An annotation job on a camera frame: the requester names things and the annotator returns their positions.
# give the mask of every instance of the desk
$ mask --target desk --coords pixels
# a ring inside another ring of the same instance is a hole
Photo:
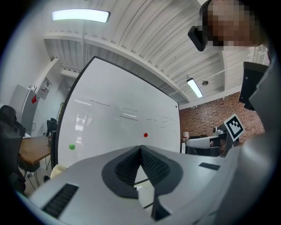
[[[34,137],[23,139],[19,150],[20,157],[31,165],[39,162],[51,154],[48,137]]]

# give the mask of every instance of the vent grille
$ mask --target vent grille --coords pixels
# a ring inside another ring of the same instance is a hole
[[[78,187],[71,184],[66,184],[61,190],[47,203],[43,211],[49,215],[58,218],[66,208]]]
[[[208,169],[211,169],[211,170],[215,170],[215,171],[217,171],[220,168],[219,165],[214,165],[214,164],[209,164],[209,163],[201,163],[199,166],[205,167],[205,168],[208,168]]]

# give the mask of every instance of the whiteboard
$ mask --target whiteboard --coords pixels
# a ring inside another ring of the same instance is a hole
[[[180,152],[177,101],[97,57],[81,73],[68,94],[60,121],[58,164],[70,166],[136,145]]]

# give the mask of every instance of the red brick wall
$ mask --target red brick wall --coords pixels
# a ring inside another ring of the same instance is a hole
[[[233,113],[239,117],[245,128],[244,134],[239,138],[244,142],[251,136],[264,132],[263,125],[255,111],[244,108],[244,104],[239,103],[240,92],[232,94],[227,98],[215,100],[197,108],[188,108],[180,110],[180,129],[181,134],[189,131],[190,136],[206,134],[211,136],[213,128],[219,126],[223,121]]]

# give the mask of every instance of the white wall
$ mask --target white wall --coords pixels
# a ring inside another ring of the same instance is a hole
[[[46,100],[40,99],[36,108],[33,122],[36,123],[36,129],[32,131],[31,136],[42,136],[47,131],[47,120],[57,117],[60,105],[65,101],[68,94],[67,84],[63,76],[58,73],[56,67],[52,68],[47,74],[47,78],[52,84]]]
[[[17,28],[1,59],[0,103],[10,104],[17,84],[29,87],[50,64],[40,13],[32,13]]]

